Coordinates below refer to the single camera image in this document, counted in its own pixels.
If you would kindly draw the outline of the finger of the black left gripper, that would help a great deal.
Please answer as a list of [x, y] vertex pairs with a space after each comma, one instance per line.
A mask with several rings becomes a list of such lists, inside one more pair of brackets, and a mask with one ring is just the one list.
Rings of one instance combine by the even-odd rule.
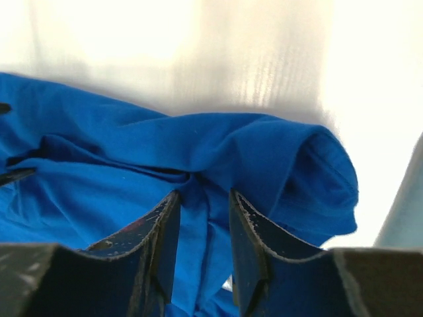
[[18, 168], [16, 170], [6, 172], [0, 175], [0, 185], [7, 185], [12, 182], [19, 181], [23, 178], [33, 175], [35, 171], [35, 168]]
[[0, 114], [7, 114], [11, 111], [11, 106], [6, 103], [0, 103]]

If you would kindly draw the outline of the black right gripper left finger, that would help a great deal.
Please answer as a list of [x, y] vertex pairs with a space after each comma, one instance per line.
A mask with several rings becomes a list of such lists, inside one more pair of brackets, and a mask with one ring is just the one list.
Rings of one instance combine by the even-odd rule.
[[173, 293], [180, 194], [121, 230], [72, 250], [1, 245], [2, 316], [163, 316]]

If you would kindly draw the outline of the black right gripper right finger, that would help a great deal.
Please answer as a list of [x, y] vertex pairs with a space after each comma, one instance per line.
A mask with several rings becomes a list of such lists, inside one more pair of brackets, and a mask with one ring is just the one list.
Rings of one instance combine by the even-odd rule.
[[229, 194], [233, 301], [241, 316], [422, 315], [422, 251], [322, 250]]

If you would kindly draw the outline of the blue printed t shirt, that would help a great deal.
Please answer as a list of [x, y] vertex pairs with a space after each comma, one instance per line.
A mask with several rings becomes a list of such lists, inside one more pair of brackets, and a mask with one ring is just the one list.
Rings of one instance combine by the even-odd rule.
[[1, 188], [3, 242], [83, 249], [182, 196], [167, 316], [235, 316], [229, 191], [320, 246], [356, 230], [358, 181], [325, 127], [266, 114], [167, 116], [59, 83], [1, 75], [1, 171], [34, 168]]

